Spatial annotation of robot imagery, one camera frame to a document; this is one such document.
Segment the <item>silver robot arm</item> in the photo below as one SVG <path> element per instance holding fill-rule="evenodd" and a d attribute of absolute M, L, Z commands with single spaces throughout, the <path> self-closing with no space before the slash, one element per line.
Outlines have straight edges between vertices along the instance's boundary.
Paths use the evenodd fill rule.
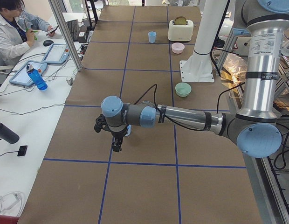
<path fill-rule="evenodd" d="M 121 151 L 128 126 L 151 128 L 170 121 L 192 131 L 211 131 L 230 139 L 245 154 L 262 158 L 275 153 L 282 135 L 272 111 L 283 34 L 289 28 L 289 0 L 239 0 L 236 2 L 233 30 L 248 31 L 251 41 L 242 107 L 235 114 L 194 112 L 166 105 L 150 106 L 137 101 L 123 103 L 109 96 L 101 103 L 102 114 L 94 130 L 108 131 L 114 137 L 112 149 Z"/>

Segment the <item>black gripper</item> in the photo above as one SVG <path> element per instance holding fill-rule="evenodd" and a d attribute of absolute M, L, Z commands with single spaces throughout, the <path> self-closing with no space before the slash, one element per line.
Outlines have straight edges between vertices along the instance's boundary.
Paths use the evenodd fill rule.
<path fill-rule="evenodd" d="M 112 150 L 114 152 L 120 152 L 122 150 L 123 138 L 127 133 L 127 128 L 124 128 L 120 132 L 111 131 L 114 141 L 112 142 Z"/>

